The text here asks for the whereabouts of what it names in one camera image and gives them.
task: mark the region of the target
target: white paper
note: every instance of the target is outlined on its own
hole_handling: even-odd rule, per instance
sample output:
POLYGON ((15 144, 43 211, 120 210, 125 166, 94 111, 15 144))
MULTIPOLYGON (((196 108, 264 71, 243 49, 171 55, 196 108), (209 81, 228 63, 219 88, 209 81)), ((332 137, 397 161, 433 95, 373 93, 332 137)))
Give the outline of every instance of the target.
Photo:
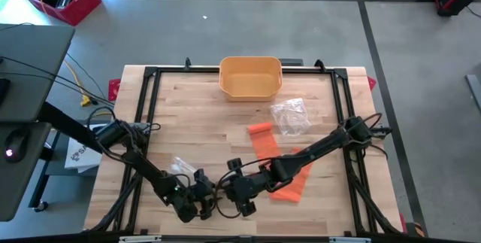
MULTIPOLYGON (((105 126, 105 124, 91 125, 90 129, 97 126, 105 126)), ((102 155, 100 153, 82 145, 73 138, 68 140, 67 158, 65 159, 66 169, 80 168, 79 172, 84 172, 87 169, 98 166, 101 158, 102 155)))

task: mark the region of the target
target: gray floor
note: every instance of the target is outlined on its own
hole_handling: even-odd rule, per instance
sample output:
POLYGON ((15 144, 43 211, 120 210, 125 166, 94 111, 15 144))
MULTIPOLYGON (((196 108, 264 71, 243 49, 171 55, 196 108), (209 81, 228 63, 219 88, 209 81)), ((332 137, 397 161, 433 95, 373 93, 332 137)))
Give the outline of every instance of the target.
MULTIPOLYGON (((432 3, 366 7, 429 235, 479 241, 481 113, 464 76, 481 74, 481 19, 467 11, 441 18, 432 3)), ((480 3, 471 8, 481 13, 480 3)), ((0 21, 48 24, 26 0, 0 0, 0 21)), ((377 78, 357 2, 103 0, 76 29, 69 53, 104 93, 126 64, 179 65, 186 56, 195 65, 242 55, 302 58, 307 65, 319 58, 331 66, 364 66, 377 78)), ((60 74, 71 76, 65 67, 60 74)), ((373 96, 384 112, 379 87, 373 96)), ((92 110, 58 85, 49 101, 77 119, 92 110)), ((392 141, 385 146, 400 211, 410 220, 392 141)), ((80 231, 92 185, 88 179, 52 180, 45 195, 54 202, 50 211, 34 214, 23 201, 14 220, 0 224, 0 237, 80 231), (32 220, 26 234, 23 227, 32 220)))

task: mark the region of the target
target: orange plastic container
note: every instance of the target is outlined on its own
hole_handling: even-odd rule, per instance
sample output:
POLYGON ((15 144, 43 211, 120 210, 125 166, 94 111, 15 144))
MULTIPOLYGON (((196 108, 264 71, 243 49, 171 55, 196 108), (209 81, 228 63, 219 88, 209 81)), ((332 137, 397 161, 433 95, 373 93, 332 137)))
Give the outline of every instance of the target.
POLYGON ((283 85, 282 66, 274 57, 227 57, 220 62, 219 85, 229 101, 272 101, 283 85))

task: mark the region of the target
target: orange cloth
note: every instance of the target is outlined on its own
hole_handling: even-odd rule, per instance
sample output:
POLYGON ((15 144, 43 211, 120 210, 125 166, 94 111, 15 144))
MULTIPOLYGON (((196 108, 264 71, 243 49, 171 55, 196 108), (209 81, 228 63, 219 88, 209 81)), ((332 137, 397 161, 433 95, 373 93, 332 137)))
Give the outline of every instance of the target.
MULTIPOLYGON (((250 140, 253 143, 254 151, 256 152, 258 159, 280 156, 279 148, 271 132, 271 123, 260 123, 249 126, 247 129, 249 131, 250 140)), ((292 148, 291 152, 297 153, 300 150, 301 149, 299 148, 292 148)), ((312 163, 303 167, 289 185, 283 187, 275 193, 270 193, 269 196, 271 199, 299 202, 301 200, 302 191, 304 190, 304 185, 306 184, 307 176, 309 176, 311 166, 312 163)))

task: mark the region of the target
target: wooden table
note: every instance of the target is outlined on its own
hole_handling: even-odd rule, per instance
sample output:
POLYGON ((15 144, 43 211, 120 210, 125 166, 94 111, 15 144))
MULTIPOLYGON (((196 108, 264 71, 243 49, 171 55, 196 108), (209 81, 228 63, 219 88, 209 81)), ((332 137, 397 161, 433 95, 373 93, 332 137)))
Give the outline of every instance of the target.
MULTIPOLYGON (((347 68, 347 72, 356 115, 373 114, 365 69, 347 68)), ((125 67, 115 104, 118 118, 133 121, 143 73, 144 66, 125 67)), ((150 88, 143 114, 147 114, 150 88)), ((337 125, 328 75, 285 74, 283 77, 283 88, 274 102, 302 98, 312 123, 307 133, 298 136, 280 134, 269 111, 273 102, 227 102, 219 89, 217 74, 162 73, 157 97, 153 122, 160 123, 162 129, 151 135, 147 158, 159 169, 168 170, 173 157, 178 156, 197 169, 204 168, 212 181, 228 171, 227 160, 240 157, 247 163, 256 159, 247 134, 249 125, 272 122, 282 153, 324 138, 337 125)), ((255 214, 233 220, 215 211, 208 220, 197 217, 190 223, 182 223, 174 209, 165 207, 150 184, 143 180, 135 230, 148 229, 149 234, 162 235, 343 235, 343 231, 354 231, 343 161, 340 150, 316 161, 299 203, 271 201, 267 193, 261 193, 254 200, 255 214)), ((365 165, 373 200, 392 225, 401 229, 386 157, 369 148, 365 165)), ((122 163, 106 156, 102 158, 84 224, 86 229, 96 225, 118 197, 123 170, 122 163)), ((257 172, 258 168, 250 166, 244 171, 257 172)), ((128 201, 124 225, 130 204, 128 201)), ((234 204, 228 200, 222 200, 219 206, 226 214, 235 213, 234 204)), ((359 207, 367 228, 364 203, 360 202, 359 207)))

